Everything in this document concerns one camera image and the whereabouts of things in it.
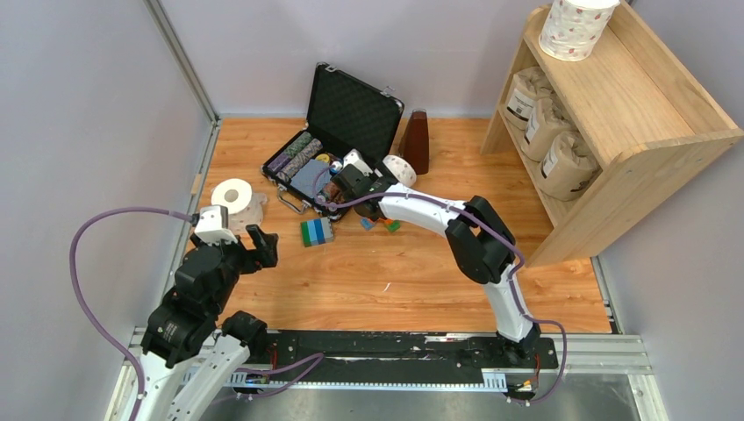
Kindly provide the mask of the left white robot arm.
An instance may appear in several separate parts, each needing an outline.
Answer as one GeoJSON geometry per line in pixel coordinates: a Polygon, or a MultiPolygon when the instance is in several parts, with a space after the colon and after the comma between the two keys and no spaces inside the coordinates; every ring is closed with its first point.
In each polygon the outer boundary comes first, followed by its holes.
{"type": "Polygon", "coordinates": [[[264,321],[239,310],[218,322],[239,278],[278,262],[277,234],[258,225],[248,225],[247,234],[251,249],[240,239],[209,244],[191,235],[193,249],[147,320],[135,419],[198,420],[236,368],[267,355],[264,321]]]}

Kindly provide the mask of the green blue block toy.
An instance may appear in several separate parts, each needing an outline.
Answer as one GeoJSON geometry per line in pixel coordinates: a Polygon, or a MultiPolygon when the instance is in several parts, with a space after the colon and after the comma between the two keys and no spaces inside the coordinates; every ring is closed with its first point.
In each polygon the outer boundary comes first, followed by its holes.
{"type": "Polygon", "coordinates": [[[334,241],[332,222],[329,218],[315,218],[300,223],[304,247],[319,246],[334,241]]]}

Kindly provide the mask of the wooden shelf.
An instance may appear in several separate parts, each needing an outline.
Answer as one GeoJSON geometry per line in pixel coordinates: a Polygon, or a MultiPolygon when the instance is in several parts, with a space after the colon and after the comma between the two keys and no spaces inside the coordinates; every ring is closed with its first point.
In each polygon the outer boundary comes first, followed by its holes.
{"type": "Polygon", "coordinates": [[[575,200],[540,196],[553,229],[529,267],[600,254],[743,137],[626,2],[583,61],[541,50],[548,14],[543,5],[528,15],[510,70],[542,68],[601,171],[575,200]]]}

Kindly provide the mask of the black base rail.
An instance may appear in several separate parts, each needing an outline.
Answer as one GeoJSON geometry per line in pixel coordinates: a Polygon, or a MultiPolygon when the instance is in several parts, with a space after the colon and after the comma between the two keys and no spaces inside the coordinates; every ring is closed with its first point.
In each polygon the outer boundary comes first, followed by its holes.
{"type": "Polygon", "coordinates": [[[530,378],[560,365],[553,340],[538,339],[534,349],[521,353],[495,335],[444,332],[271,332],[247,365],[258,369],[288,367],[271,375],[290,381],[311,364],[307,357],[323,354],[322,361],[304,377],[306,382],[350,385],[474,385],[483,370],[513,370],[530,378]]]}

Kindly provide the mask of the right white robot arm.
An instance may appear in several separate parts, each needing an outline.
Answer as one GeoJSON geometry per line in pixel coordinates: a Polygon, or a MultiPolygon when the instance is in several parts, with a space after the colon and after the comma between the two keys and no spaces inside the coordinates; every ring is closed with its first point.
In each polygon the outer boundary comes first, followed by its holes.
{"type": "Polygon", "coordinates": [[[343,202],[370,219],[393,219],[434,232],[447,240],[456,266],[483,286],[502,339],[501,354],[513,366],[523,366],[536,354],[541,330],[526,303],[516,272],[524,255],[488,200],[447,200],[411,189],[392,175],[365,175],[353,165],[331,179],[343,202]]]}

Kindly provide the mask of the brown metronome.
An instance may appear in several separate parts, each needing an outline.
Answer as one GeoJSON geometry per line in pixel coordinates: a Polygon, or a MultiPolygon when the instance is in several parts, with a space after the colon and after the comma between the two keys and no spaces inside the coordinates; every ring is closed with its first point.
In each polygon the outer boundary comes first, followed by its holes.
{"type": "Polygon", "coordinates": [[[430,133],[425,109],[413,110],[401,138],[398,152],[417,175],[426,175],[430,169],[430,133]]]}

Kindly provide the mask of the aluminium frame post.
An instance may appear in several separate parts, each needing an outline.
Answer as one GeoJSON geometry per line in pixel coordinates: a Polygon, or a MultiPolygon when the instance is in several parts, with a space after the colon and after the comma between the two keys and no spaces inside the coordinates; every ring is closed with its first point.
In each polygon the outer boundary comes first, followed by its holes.
{"type": "Polygon", "coordinates": [[[168,16],[164,4],[160,0],[144,0],[144,4],[148,8],[154,24],[160,31],[161,36],[173,55],[176,64],[181,69],[182,75],[190,86],[190,89],[204,112],[204,115],[212,125],[217,125],[219,121],[218,112],[199,78],[190,57],[177,34],[177,31],[168,16]]]}

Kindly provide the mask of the black poker chip case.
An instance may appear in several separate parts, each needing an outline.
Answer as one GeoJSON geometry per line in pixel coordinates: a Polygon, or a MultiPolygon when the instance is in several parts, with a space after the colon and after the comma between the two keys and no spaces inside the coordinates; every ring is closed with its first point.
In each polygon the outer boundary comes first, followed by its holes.
{"type": "Polygon", "coordinates": [[[295,213],[312,209],[337,221],[344,210],[322,208],[314,202],[315,193],[297,186],[299,180],[312,182],[316,176],[301,175],[301,168],[322,153],[341,159],[356,151],[371,165],[381,162],[390,152],[403,112],[404,103],[388,90],[319,62],[303,128],[261,165],[261,174],[276,186],[277,199],[295,213]]]}

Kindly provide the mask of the white toilet paper roll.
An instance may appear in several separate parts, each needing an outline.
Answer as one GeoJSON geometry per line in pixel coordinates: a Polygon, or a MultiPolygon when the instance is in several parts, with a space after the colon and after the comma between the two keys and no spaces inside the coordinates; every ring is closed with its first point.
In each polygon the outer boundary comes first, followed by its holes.
{"type": "Polygon", "coordinates": [[[228,228],[236,234],[247,233],[248,225],[262,224],[267,202],[266,194],[239,178],[224,180],[211,192],[211,204],[227,208],[228,228]]]}

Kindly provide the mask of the brown roll front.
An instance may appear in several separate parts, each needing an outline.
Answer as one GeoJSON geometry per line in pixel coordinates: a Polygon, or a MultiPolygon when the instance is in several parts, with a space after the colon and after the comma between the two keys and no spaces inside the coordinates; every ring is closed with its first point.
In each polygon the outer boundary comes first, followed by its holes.
{"type": "Polygon", "coordinates": [[[527,121],[520,149],[531,161],[541,161],[558,134],[574,129],[574,123],[556,95],[541,98],[527,121]]]}

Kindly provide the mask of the patterned paper roll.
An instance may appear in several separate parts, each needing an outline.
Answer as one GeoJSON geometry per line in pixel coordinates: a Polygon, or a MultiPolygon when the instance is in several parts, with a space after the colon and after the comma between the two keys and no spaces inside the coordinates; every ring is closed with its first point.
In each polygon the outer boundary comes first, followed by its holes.
{"type": "Polygon", "coordinates": [[[619,0],[554,0],[540,32],[541,50],[560,61],[586,59],[619,4],[619,0]]]}
{"type": "Polygon", "coordinates": [[[389,154],[383,158],[383,165],[404,186],[411,188],[417,181],[412,165],[400,156],[389,154]]]}

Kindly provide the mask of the brown roll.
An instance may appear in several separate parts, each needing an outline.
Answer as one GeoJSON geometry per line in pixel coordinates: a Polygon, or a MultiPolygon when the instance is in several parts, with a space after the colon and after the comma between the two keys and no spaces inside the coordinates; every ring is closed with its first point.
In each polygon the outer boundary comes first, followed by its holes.
{"type": "Polygon", "coordinates": [[[520,149],[531,161],[541,161],[558,134],[574,129],[574,123],[556,95],[541,98],[527,121],[520,149]]]}
{"type": "Polygon", "coordinates": [[[524,130],[537,101],[554,93],[546,74],[538,67],[519,70],[511,77],[505,102],[505,117],[524,130]]]}
{"type": "Polygon", "coordinates": [[[576,200],[601,172],[594,154],[579,132],[561,132],[538,170],[537,187],[563,202],[576,200]]]}

